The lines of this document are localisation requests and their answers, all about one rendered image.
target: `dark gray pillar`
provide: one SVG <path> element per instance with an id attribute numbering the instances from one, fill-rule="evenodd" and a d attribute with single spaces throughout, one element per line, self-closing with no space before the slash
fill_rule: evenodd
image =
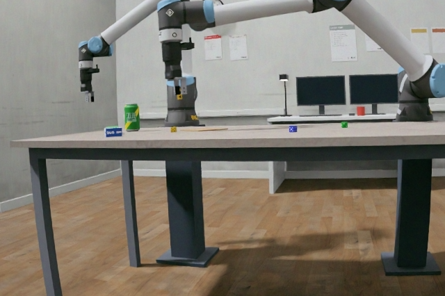
<path id="1" fill-rule="evenodd" d="M 440 274 L 428 248 L 431 203 L 430 159 L 399 160 L 396 244 L 382 260 L 387 275 Z"/>
<path id="2" fill-rule="evenodd" d="M 157 262 L 205 267 L 218 252 L 205 247 L 201 162 L 166 161 L 171 249 Z"/>
<path id="3" fill-rule="evenodd" d="M 134 194 L 133 161 L 120 161 L 124 190 L 125 224 L 127 226 L 128 254 L 131 267 L 140 267 L 138 220 Z"/>
<path id="4" fill-rule="evenodd" d="M 37 227 L 44 286 L 47 290 L 47 295 L 61 296 L 62 287 L 60 286 L 60 277 L 58 275 L 53 222 L 49 205 L 47 161 L 39 159 L 30 149 L 29 163 L 31 166 L 35 225 Z"/>

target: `blue box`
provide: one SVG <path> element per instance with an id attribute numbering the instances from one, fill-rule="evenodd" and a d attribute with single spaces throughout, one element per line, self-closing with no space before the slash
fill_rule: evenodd
<path id="1" fill-rule="evenodd" d="M 115 136 L 122 136 L 122 127 L 106 127 L 104 129 L 105 137 L 112 138 Z"/>

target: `black monitor screen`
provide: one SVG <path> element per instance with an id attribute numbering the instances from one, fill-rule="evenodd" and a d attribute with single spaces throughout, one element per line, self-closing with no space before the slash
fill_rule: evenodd
<path id="1" fill-rule="evenodd" d="M 297 77 L 297 105 L 346 105 L 345 76 Z"/>
<path id="2" fill-rule="evenodd" d="M 397 103 L 397 87 L 397 74 L 349 76 L 350 103 Z"/>

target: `green soda can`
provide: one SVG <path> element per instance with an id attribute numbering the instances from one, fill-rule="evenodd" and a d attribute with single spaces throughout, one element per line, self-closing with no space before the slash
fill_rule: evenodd
<path id="1" fill-rule="evenodd" d="M 138 104 L 126 104 L 124 111 L 125 111 L 125 130 L 138 131 L 140 129 Z"/>

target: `poster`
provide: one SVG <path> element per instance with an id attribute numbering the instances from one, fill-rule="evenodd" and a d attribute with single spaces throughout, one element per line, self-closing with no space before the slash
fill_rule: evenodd
<path id="1" fill-rule="evenodd" d="M 332 62 L 357 61 L 355 25 L 329 26 Z"/>
<path id="2" fill-rule="evenodd" d="M 207 35 L 204 37 L 204 52 L 206 60 L 221 60 L 223 48 L 221 47 L 221 35 Z"/>
<path id="3" fill-rule="evenodd" d="M 445 27 L 433 27 L 431 32 L 432 52 L 445 53 Z"/>
<path id="4" fill-rule="evenodd" d="M 366 42 L 366 51 L 383 51 L 382 47 L 380 47 L 377 42 L 372 40 L 367 34 L 364 35 L 364 39 Z"/>
<path id="5" fill-rule="evenodd" d="M 411 42 L 424 54 L 430 53 L 430 41 L 427 28 L 411 28 Z"/>
<path id="6" fill-rule="evenodd" d="M 230 60 L 248 59 L 248 37 L 244 35 L 231 35 L 229 38 Z"/>

